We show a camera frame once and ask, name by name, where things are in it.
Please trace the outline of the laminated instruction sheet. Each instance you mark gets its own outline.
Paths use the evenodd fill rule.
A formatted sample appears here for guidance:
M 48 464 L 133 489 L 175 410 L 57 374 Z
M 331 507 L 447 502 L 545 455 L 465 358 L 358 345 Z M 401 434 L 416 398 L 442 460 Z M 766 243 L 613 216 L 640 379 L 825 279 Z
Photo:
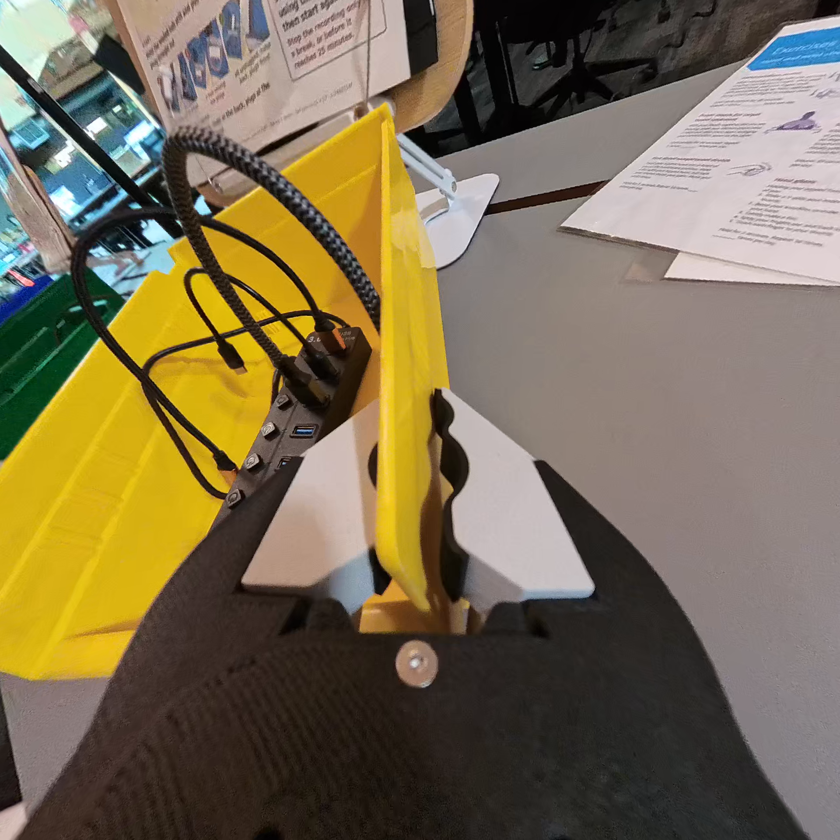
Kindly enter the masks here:
M 560 228 L 839 281 L 838 16 L 782 27 Z

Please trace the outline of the white stand with instruction board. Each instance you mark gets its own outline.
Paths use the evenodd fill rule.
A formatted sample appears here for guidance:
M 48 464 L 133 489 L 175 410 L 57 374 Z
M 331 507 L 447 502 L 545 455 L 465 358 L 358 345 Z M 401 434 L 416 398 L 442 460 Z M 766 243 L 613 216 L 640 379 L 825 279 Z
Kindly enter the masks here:
M 499 176 L 456 176 L 407 136 L 461 82 L 473 2 L 106 2 L 164 129 L 206 126 L 281 170 L 374 110 L 391 117 L 435 266 L 455 263 Z

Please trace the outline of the black USB hub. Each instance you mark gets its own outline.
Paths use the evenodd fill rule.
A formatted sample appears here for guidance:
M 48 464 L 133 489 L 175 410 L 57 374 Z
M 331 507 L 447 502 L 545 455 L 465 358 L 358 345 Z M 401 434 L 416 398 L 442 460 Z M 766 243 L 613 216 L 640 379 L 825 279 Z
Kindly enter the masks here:
M 213 521 L 213 527 L 227 519 L 270 477 L 296 459 L 301 459 L 312 446 L 350 417 L 371 358 L 371 346 L 361 328 L 343 327 L 338 332 L 346 345 L 343 355 L 330 353 L 320 332 L 310 332 L 307 336 L 307 347 L 325 354 L 338 371 L 335 379 L 318 381 L 329 394 L 328 406 L 306 407 L 286 386 L 280 388 L 232 489 Z

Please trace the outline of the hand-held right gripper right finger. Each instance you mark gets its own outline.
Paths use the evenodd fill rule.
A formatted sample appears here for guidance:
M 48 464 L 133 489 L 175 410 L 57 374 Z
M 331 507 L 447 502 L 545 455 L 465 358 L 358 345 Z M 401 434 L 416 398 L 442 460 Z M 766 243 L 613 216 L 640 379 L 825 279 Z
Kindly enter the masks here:
M 488 616 L 501 603 L 592 596 L 593 579 L 543 478 L 546 465 L 451 390 L 437 389 L 432 406 L 440 472 L 451 486 L 440 543 L 449 599 Z

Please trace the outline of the yellow plastic bin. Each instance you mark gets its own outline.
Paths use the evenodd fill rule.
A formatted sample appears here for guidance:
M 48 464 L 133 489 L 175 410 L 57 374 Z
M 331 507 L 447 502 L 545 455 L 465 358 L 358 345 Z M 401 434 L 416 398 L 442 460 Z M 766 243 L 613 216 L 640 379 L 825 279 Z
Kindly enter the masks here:
M 449 386 L 435 259 L 390 109 L 285 171 L 352 248 L 381 296 L 375 331 L 342 271 L 265 190 L 217 216 L 283 258 L 318 304 L 371 345 L 353 412 L 379 403 L 373 543 L 421 613 L 422 510 L 439 488 L 432 398 Z M 2 466 L 2 672 L 110 676 L 154 598 L 223 502 L 192 478 L 140 384 L 97 342 Z

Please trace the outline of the black pole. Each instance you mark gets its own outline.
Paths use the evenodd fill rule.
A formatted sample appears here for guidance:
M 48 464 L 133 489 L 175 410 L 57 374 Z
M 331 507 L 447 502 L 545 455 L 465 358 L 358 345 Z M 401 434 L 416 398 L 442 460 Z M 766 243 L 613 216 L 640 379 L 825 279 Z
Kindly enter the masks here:
M 124 208 L 170 206 L 163 130 L 112 74 L 85 72 L 57 98 L 5 47 L 1 57 L 3 128 L 72 233 Z

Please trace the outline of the green plastic bin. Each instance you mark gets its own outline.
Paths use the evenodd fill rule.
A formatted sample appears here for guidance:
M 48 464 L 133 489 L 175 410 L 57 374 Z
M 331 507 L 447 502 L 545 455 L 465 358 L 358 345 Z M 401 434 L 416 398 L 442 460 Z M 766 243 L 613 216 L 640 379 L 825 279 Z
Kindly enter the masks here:
M 69 274 L 54 278 L 1 324 L 1 459 L 10 455 L 97 339 Z

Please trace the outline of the white paper sheet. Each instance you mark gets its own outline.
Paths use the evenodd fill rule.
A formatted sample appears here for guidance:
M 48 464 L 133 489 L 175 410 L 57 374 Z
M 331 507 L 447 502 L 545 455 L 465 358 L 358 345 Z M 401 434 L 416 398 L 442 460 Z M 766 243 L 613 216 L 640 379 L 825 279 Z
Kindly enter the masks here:
M 705 256 L 678 253 L 665 271 L 667 280 L 729 282 L 786 287 L 839 287 L 837 280 L 825 280 L 788 272 L 745 266 Z

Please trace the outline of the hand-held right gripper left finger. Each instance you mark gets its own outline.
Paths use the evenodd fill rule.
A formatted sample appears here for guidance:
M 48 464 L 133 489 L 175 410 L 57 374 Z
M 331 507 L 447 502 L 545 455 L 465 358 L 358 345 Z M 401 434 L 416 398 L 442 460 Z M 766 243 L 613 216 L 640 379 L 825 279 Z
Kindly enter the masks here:
M 375 553 L 375 482 L 369 464 L 380 403 L 364 409 L 302 457 L 241 585 L 311 599 L 369 599 L 391 576 Z

